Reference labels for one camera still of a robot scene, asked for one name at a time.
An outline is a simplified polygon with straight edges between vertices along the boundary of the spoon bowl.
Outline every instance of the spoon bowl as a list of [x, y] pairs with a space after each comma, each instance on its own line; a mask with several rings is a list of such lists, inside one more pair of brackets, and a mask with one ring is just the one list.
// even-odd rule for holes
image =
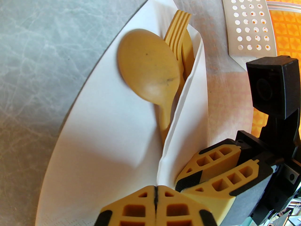
[[174, 53], [156, 34], [135, 29], [121, 40], [117, 61], [127, 85], [142, 99], [159, 106], [159, 125], [164, 144], [170, 127], [172, 102], [180, 83]]

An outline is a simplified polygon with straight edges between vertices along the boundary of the spoon handle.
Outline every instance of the spoon handle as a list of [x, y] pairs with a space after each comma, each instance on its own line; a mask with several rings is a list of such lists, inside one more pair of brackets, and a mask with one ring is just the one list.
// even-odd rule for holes
[[170, 129], [170, 114], [173, 101], [169, 103], [167, 100], [166, 102], [166, 104], [159, 106], [159, 125], [163, 146]]
[[181, 60], [178, 61], [178, 63], [180, 64], [180, 84], [179, 84], [179, 88], [178, 88], [178, 95], [180, 96], [183, 90], [183, 87], [185, 85], [185, 81], [184, 81], [184, 77], [183, 77], [183, 72], [184, 72], [184, 68], [183, 68], [183, 63], [182, 63], [182, 58]]

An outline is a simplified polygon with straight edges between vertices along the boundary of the white napkin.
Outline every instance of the white napkin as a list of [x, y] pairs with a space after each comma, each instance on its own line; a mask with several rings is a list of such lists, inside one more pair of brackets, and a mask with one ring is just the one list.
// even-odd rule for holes
[[136, 28], [164, 37], [173, 0], [148, 0], [106, 50], [61, 131], [44, 178], [36, 226], [93, 225], [105, 205], [147, 185], [172, 186], [206, 146], [206, 68], [200, 34], [191, 26], [196, 62], [180, 97], [162, 156], [155, 109], [120, 76], [116, 52]]

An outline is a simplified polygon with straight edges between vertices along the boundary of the black camera housing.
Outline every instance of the black camera housing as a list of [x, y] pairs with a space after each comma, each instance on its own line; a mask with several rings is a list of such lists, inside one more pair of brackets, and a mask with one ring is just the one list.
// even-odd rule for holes
[[260, 140], [284, 158], [294, 158], [300, 145], [299, 62], [290, 56], [263, 57], [246, 63], [253, 106], [269, 115]]
[[263, 57], [246, 63], [253, 106], [287, 119], [300, 108], [299, 63], [290, 56]]

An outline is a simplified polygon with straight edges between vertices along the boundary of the dark spot on spoon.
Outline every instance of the dark spot on spoon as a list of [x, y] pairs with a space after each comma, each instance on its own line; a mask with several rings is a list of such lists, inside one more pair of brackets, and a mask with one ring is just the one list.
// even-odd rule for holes
[[174, 81], [175, 79], [176, 79], [176, 77], [169, 78], [169, 79], [167, 79], [167, 82]]

